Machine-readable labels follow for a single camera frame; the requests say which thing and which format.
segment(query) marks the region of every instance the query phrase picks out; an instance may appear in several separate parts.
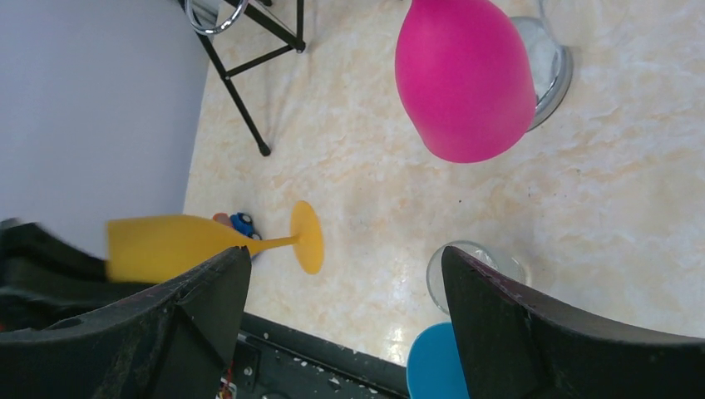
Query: beige marble surface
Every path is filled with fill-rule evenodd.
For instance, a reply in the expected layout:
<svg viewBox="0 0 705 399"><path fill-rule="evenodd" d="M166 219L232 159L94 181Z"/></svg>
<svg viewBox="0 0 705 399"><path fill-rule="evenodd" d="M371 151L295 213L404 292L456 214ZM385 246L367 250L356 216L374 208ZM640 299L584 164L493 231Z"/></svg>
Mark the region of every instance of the beige marble surface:
<svg viewBox="0 0 705 399"><path fill-rule="evenodd" d="M294 2L275 2L293 25ZM528 0L498 3L531 13ZM309 0L307 51L234 79L269 158L211 67L185 212L245 210L271 238L307 200L327 245L316 276L289 248L262 254L247 310L405 364L414 337L446 319L426 291L428 259L472 239L514 254L567 303L705 337L705 2L610 4L580 38L563 105L478 165L434 159L398 100L409 2ZM215 45L234 66L279 43L243 20Z"/></svg>

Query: metal ring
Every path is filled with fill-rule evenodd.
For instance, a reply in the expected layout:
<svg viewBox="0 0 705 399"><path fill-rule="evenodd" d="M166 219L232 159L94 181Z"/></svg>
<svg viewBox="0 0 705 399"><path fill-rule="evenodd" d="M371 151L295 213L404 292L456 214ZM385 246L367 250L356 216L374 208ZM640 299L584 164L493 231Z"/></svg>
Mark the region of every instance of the metal ring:
<svg viewBox="0 0 705 399"><path fill-rule="evenodd" d="M189 21L191 22L191 25L194 27L196 30L196 33L199 33L204 36L209 36L209 35L217 35L219 33L222 33L225 29L229 28L235 21L240 18L242 13L244 12L245 8L247 8L247 2L248 0L240 0L237 7L235 7L235 11L233 12L233 15L228 17L223 23L221 23L218 26L212 27L212 28L206 28L203 27L197 20L196 20L196 15L194 14L194 8L193 4L191 4L193 0L185 0L185 10L186 10L186 16L189 17Z"/></svg>

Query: black metal rack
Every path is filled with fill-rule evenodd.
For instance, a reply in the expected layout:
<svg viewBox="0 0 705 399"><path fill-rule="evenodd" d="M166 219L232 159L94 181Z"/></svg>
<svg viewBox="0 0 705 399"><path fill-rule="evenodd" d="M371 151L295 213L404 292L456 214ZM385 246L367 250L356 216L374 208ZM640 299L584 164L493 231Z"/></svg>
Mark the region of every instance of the black metal rack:
<svg viewBox="0 0 705 399"><path fill-rule="evenodd" d="M236 7L237 0L225 1L228 4L231 4ZM265 5L271 5L271 2L263 3ZM235 85L233 84L231 78L235 75L238 75L251 68L254 68L259 64L267 62L275 57L281 56L282 54L285 54L292 50L296 50L297 53L303 52L303 50L306 48L306 43L303 41L303 0L296 0L295 34L292 34L286 27L283 27L280 23L274 21L264 12L261 12L256 7L252 7L251 5L248 5L247 8L245 8L244 14L256 23L258 23L261 27L267 29L273 35L281 39L284 43L286 43L286 45L278 48L277 50L268 52L260 57L257 57L252 61L246 62L240 66L236 66L235 68L228 70L225 69L223 62L220 60L218 52L215 51L213 43L210 41L210 39L203 35L198 35L198 37L201 44L203 45L203 48L205 49L205 52L208 53L208 57L210 58L211 62L213 62L213 66L218 72L220 80L223 81L225 88L228 90L228 93L230 93L230 96L233 98L235 106L238 107L238 110L240 111L240 114L244 119L244 123L247 124L250 133L252 133L252 137L255 141L257 141L257 146L259 147L260 154L262 154L263 156L268 156L272 153L272 151L267 145L267 143L264 142L262 136L259 134L259 130L254 124L254 121L252 120L252 116L249 114L249 111L247 111L247 107L245 106L242 97L240 97L240 94L238 93L237 89L235 89Z"/></svg>

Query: blue cup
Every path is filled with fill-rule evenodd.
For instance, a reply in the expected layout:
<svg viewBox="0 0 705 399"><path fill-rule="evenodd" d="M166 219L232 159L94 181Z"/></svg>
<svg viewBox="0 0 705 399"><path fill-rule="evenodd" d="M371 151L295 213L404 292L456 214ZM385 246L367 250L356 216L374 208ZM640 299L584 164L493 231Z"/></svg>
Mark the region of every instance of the blue cup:
<svg viewBox="0 0 705 399"><path fill-rule="evenodd" d="M407 360L407 387L412 399L470 399L452 324L419 334Z"/></svg>

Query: wall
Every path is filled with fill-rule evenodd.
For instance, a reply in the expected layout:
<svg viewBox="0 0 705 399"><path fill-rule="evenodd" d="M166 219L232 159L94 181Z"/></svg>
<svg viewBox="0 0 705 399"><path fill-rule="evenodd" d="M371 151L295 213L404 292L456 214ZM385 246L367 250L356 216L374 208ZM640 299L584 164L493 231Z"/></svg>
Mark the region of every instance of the wall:
<svg viewBox="0 0 705 399"><path fill-rule="evenodd" d="M180 213L207 67L171 0L3 0L0 218L103 256L106 220Z"/></svg>

